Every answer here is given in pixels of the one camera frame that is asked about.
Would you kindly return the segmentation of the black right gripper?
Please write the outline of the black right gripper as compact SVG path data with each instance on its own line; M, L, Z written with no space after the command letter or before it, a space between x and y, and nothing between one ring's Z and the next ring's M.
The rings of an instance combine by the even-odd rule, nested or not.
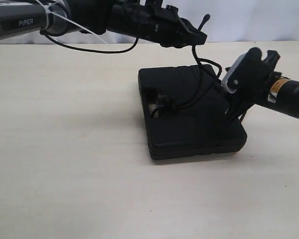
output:
M276 72L229 73L229 106L225 112L228 121L242 122L253 105L275 110L277 94L271 86L276 80Z

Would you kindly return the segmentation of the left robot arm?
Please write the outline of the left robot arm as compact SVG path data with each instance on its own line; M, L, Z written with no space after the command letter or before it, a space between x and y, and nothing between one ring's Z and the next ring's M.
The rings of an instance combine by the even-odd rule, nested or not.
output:
M60 37L79 31L114 32L183 48L203 45L207 35L160 0L0 0L0 40L34 31Z

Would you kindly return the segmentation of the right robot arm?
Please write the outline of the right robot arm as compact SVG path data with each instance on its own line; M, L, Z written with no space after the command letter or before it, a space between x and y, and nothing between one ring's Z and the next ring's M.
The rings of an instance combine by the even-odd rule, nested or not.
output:
M232 95L226 115L231 120L236 119L254 105L299 119L299 81L278 72L264 79L248 79Z

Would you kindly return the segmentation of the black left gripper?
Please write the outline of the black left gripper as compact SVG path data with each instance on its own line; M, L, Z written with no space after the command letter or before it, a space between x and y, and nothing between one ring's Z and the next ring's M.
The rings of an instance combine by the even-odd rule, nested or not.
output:
M117 1L112 7L107 30L160 44L162 47L182 48L186 45L204 45L207 34L202 28L204 17L198 28L189 20L180 18L178 8L162 7L162 1Z

